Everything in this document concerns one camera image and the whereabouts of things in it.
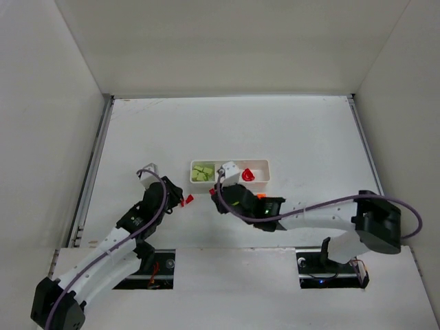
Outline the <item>red curved lego piece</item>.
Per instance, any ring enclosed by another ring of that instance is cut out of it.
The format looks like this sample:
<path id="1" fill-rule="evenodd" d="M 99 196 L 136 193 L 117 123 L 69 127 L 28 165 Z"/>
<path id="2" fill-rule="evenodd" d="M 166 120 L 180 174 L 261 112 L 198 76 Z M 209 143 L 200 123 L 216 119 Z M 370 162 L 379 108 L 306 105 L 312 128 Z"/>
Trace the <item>red curved lego piece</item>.
<path id="1" fill-rule="evenodd" d="M 249 168 L 243 170 L 241 177 L 245 182 L 253 182 L 255 180 L 254 173 Z"/>

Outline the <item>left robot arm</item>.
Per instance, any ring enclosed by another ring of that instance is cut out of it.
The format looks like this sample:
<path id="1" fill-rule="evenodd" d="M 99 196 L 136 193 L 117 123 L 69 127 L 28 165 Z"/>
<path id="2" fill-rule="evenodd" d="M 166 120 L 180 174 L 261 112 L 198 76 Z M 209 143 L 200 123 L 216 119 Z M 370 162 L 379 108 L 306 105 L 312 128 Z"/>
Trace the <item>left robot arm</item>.
<path id="1" fill-rule="evenodd" d="M 68 272 L 36 286 L 30 317 L 40 328 L 81 329 L 94 301 L 151 263 L 155 249 L 146 239 L 184 196 L 166 176 L 150 178 L 142 199 L 96 248 Z"/>

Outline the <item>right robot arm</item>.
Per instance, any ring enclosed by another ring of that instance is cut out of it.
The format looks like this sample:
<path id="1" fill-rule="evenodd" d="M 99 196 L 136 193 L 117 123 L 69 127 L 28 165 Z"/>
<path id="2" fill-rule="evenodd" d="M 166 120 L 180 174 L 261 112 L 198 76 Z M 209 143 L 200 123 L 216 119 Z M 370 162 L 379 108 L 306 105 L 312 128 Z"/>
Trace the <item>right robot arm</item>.
<path id="1" fill-rule="evenodd" d="M 283 197 L 258 197 L 242 184 L 216 184 L 210 198 L 217 211 L 232 214 L 264 232 L 300 228 L 332 229 L 341 235 L 327 237 L 321 245 L 323 259 L 345 264 L 366 252 L 401 252 L 401 210 L 369 190 L 352 197 L 308 206 L 287 204 Z"/>

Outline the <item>white divided sorting tray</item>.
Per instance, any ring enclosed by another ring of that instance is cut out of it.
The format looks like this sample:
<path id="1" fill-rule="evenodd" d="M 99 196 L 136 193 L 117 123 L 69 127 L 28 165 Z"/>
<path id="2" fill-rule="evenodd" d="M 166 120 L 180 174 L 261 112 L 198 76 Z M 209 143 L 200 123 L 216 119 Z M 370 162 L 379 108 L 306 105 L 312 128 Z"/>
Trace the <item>white divided sorting tray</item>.
<path id="1" fill-rule="evenodd" d="M 242 184 L 253 192 L 263 192 L 270 182 L 270 166 L 266 159 L 193 160 L 189 182 L 198 193 L 206 193 L 217 180 L 226 186 Z"/>

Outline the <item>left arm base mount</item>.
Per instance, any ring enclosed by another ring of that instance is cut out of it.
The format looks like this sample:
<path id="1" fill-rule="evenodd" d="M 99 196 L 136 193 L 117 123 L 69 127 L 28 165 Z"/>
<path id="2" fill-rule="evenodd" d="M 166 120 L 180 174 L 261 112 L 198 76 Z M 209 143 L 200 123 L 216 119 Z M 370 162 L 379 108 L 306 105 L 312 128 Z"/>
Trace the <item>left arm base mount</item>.
<path id="1" fill-rule="evenodd" d="M 117 284 L 115 290 L 173 289 L 176 250 L 156 250 L 140 269 Z"/>

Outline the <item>left aluminium frame rail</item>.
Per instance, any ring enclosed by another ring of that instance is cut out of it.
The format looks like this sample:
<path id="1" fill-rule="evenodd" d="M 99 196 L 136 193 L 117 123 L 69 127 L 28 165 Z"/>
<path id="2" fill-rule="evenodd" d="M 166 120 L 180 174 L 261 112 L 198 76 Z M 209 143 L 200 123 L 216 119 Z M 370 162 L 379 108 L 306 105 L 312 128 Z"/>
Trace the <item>left aluminium frame rail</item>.
<path id="1" fill-rule="evenodd" d="M 80 189 L 73 219 L 68 227 L 69 230 L 63 243 L 64 248 L 78 248 L 80 246 L 81 234 L 85 227 L 91 196 L 96 182 L 96 176 L 98 173 L 100 159 L 102 157 L 102 151 L 105 145 L 105 139 L 107 136 L 114 104 L 113 95 L 104 93 L 102 96 L 104 98 L 104 107 L 98 124 L 96 136 L 93 141 L 91 154 Z"/>

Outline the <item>aluminium frame rail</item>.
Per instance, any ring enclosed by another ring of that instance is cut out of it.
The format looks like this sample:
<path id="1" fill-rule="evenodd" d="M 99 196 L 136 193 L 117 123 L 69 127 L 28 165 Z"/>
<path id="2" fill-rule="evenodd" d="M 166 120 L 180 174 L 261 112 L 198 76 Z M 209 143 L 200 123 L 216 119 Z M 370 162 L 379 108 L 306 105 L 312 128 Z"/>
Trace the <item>aluminium frame rail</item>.
<path id="1" fill-rule="evenodd" d="M 96 182 L 96 176 L 98 173 L 100 159 L 102 157 L 102 151 L 105 145 L 105 139 L 107 136 L 114 104 L 113 95 L 104 93 L 102 96 L 104 98 L 104 107 L 98 124 L 96 136 L 93 141 L 91 154 L 80 189 L 73 219 L 68 227 L 69 230 L 63 243 L 64 248 L 78 248 L 80 246 L 81 234 L 85 227 L 91 196 Z"/>
<path id="2" fill-rule="evenodd" d="M 376 197 L 383 193 L 382 184 L 366 141 L 354 97 L 348 98 L 348 101 L 375 181 L 374 191 L 369 189 L 359 190 L 361 197 L 354 200 L 355 215 L 351 217 L 351 223 L 354 226 L 355 233 L 359 236 L 360 242 L 369 250 L 381 254 L 399 254 L 401 251 L 402 213 L 391 202 Z"/>

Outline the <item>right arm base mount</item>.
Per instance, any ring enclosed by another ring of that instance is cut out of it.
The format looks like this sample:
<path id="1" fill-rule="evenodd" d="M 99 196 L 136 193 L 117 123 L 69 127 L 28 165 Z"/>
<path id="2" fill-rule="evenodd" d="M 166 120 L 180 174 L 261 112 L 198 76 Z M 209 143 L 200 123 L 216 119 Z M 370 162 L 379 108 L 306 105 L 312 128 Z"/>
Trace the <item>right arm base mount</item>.
<path id="1" fill-rule="evenodd" d="M 327 237 L 320 248 L 296 250 L 298 280 L 301 289 L 366 289 L 370 282 L 363 261 L 354 258 L 347 263 L 337 263 L 328 258 Z"/>

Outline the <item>right aluminium frame rail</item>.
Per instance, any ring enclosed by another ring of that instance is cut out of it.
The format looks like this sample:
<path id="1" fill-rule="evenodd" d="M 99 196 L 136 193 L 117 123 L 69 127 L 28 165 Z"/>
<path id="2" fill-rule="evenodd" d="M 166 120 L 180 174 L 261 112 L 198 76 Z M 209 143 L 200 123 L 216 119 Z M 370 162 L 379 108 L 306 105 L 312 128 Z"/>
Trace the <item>right aluminium frame rail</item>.
<path id="1" fill-rule="evenodd" d="M 359 190 L 361 197 L 354 200 L 355 215 L 351 217 L 351 223 L 354 226 L 355 233 L 359 236 L 360 242 L 369 250 L 381 254 L 399 254 L 401 251 L 402 213 L 391 202 L 376 197 L 383 193 L 382 184 L 366 141 L 354 97 L 348 98 L 348 101 L 375 181 L 374 191 L 369 189 Z"/>

